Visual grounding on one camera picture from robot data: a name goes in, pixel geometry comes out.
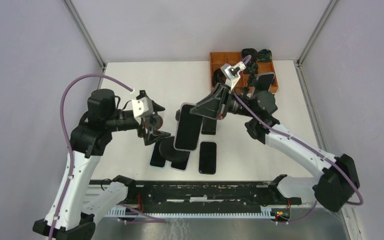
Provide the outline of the light blue case phone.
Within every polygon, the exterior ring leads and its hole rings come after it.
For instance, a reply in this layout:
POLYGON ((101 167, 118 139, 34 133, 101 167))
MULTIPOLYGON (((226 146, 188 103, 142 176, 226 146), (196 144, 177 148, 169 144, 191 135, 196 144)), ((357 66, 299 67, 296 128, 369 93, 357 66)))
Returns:
POLYGON ((164 168, 166 165, 166 159, 161 155, 159 147, 160 141, 156 142, 153 148, 153 152, 150 159, 150 166, 157 168, 164 168))

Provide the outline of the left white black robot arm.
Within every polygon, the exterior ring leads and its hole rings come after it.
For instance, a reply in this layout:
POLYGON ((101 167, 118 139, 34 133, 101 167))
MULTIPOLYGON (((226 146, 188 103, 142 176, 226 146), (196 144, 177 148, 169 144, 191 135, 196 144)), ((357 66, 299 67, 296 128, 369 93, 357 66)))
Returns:
POLYGON ((95 90, 88 98, 88 110, 68 139, 67 163, 58 193, 46 217, 34 222, 35 233, 55 240, 89 240, 113 207, 136 200, 133 179, 118 176, 99 196, 83 203, 92 174, 114 132, 136 130, 147 146, 170 136, 161 131, 159 113, 164 107, 145 91, 132 100, 131 110, 119 109, 118 100, 114 91, 106 88, 95 90))

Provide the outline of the lavender case phone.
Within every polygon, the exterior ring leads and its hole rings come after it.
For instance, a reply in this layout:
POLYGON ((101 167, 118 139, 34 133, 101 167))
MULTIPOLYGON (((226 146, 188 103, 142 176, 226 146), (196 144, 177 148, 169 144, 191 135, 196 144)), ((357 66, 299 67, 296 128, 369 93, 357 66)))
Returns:
POLYGON ((171 162, 171 168, 178 171, 186 171, 188 167, 189 160, 185 161, 176 161, 171 162))

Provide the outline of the grey case phone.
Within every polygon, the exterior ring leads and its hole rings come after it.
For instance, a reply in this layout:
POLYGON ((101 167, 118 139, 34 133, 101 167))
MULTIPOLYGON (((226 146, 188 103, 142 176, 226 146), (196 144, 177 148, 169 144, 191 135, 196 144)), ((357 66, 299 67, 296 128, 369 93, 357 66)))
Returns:
POLYGON ((174 140, 178 151, 194 151, 197 148, 203 117, 191 113, 194 105, 185 103, 179 110, 179 120, 174 140))

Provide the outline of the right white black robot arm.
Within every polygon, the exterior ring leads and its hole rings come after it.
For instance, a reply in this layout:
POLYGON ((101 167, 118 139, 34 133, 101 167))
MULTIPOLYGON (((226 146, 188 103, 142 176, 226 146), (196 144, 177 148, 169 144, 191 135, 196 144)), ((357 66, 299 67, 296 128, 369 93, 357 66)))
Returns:
POLYGON ((275 96, 268 90, 260 90, 252 97, 247 97, 219 83, 208 96, 191 108, 190 113, 212 120, 222 120, 227 114, 250 117, 251 120, 245 123, 248 135, 305 168, 316 179, 312 190, 316 201, 323 207, 338 212, 345 204, 363 205, 354 159, 347 154, 337 156, 311 146, 292 134, 273 117, 277 109, 275 96))

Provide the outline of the black wedge phone stand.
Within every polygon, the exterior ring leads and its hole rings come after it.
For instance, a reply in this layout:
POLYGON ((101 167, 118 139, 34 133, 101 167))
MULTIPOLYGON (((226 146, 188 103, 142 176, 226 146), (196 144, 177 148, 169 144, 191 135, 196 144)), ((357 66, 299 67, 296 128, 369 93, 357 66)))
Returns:
POLYGON ((217 129, 217 121, 215 119, 203 118, 202 122, 202 135, 211 135, 214 136, 216 134, 217 129))

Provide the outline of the black phone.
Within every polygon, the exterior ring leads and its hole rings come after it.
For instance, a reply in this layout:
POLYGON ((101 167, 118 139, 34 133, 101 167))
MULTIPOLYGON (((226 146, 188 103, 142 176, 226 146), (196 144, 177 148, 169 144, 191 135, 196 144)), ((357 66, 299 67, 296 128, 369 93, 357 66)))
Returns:
POLYGON ((203 141, 199 151, 199 173, 214 175, 216 173, 217 145, 215 142, 203 141))

